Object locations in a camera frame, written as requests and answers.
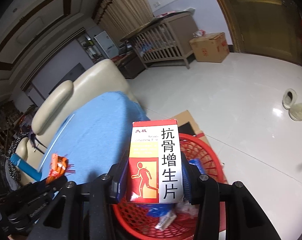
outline beige leather sofa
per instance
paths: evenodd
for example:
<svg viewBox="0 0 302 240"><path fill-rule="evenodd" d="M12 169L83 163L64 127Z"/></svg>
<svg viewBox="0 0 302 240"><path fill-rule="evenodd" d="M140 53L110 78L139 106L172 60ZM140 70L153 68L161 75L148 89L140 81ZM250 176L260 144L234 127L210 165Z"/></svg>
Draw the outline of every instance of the beige leather sofa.
<svg viewBox="0 0 302 240"><path fill-rule="evenodd" d="M48 147L55 132L68 115L108 91L122 91L131 100L136 101L128 82L110 59L96 63L74 82L67 80L61 83L44 101L32 120L31 126L36 138ZM40 143L35 143L41 151L46 151ZM28 138L21 140L16 153L35 169L43 157L40 151L31 146ZM21 177L23 185L33 181L22 171Z"/></svg>

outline beige curtain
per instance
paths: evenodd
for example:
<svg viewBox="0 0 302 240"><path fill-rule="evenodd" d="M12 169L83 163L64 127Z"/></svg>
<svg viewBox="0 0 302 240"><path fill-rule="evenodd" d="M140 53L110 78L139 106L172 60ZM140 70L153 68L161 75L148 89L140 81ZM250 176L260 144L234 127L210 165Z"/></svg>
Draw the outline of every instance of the beige curtain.
<svg viewBox="0 0 302 240"><path fill-rule="evenodd" d="M149 24L153 13L147 0L99 0L94 21L119 44Z"/></svg>

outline white shoe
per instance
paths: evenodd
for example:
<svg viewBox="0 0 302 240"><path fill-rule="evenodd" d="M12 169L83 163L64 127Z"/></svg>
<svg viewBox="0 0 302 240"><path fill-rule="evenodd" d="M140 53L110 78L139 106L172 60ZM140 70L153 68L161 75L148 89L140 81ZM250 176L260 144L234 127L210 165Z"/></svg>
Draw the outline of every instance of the white shoe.
<svg viewBox="0 0 302 240"><path fill-rule="evenodd" d="M297 98L297 93L292 88L287 89L282 99L283 107L289 110L290 107L294 105L295 101L297 101Z"/></svg>
<svg viewBox="0 0 302 240"><path fill-rule="evenodd" d="M302 103L291 106L289 109L289 116L294 121L302 121Z"/></svg>

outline running figure illustration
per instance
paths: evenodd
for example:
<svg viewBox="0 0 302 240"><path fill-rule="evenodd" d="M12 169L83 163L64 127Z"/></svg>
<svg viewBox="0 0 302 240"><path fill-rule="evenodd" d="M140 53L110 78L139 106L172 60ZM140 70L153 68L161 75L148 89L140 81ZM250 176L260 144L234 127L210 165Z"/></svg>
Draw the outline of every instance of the running figure illustration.
<svg viewBox="0 0 302 240"><path fill-rule="evenodd" d="M152 186L149 185L149 177L150 177L150 179L152 179L151 173L146 169L146 167L143 168L143 165L142 165L141 162L137 163L137 167L138 167L137 174L132 175L131 178L132 179L141 178L141 182L140 182L140 186L139 186L139 192L140 192L139 197L143 198L143 186L144 186L144 184L148 188L156 190L156 192L158 193L158 189L156 187L152 187Z"/></svg>

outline red plastic basket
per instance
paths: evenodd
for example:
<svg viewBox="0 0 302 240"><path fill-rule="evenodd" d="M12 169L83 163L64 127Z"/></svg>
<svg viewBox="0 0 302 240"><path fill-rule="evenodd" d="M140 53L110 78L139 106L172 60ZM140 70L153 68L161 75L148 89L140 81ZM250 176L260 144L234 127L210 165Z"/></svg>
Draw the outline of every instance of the red plastic basket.
<svg viewBox="0 0 302 240"><path fill-rule="evenodd" d="M188 160L198 158L206 173L217 182L225 182L220 161L214 151L205 142L188 135L179 134L180 148ZM147 209L136 206L134 203L127 202L125 198L118 205L113 205L114 213L120 222L133 236L142 240L178 240L192 239L197 217L191 217L185 213L177 213L177 218L164 231L155 229L159 218L147 216ZM220 203L220 231L225 230L225 206Z"/></svg>

